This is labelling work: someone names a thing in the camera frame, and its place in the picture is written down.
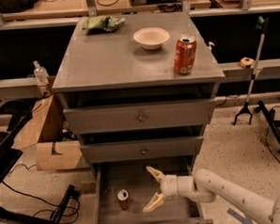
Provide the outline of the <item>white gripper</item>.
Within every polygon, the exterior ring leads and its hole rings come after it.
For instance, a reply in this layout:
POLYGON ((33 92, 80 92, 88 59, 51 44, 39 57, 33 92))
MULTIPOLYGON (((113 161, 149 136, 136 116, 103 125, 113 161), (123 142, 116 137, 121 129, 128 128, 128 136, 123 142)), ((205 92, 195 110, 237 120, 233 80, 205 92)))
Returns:
POLYGON ((158 169, 152 166, 146 167, 150 175, 156 179, 160 184, 162 194, 155 193, 150 202, 143 208, 145 213, 150 213, 164 204, 166 198, 180 197, 186 198, 188 195, 193 194, 194 191, 194 177, 193 176, 177 176, 177 175, 164 175, 158 169))

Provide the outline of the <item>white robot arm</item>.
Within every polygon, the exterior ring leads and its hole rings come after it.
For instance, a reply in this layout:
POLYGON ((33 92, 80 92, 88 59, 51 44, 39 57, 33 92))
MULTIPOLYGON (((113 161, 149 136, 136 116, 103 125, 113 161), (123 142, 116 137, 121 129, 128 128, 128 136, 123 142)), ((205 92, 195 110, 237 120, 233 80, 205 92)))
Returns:
POLYGON ((185 198, 195 202, 213 202, 219 196, 247 214, 257 224, 280 224, 280 194, 269 200, 242 186, 231 183, 204 168, 195 175, 165 175, 152 166, 146 167, 150 175, 160 184, 161 194, 155 193, 143 208, 150 213, 172 198, 185 198))

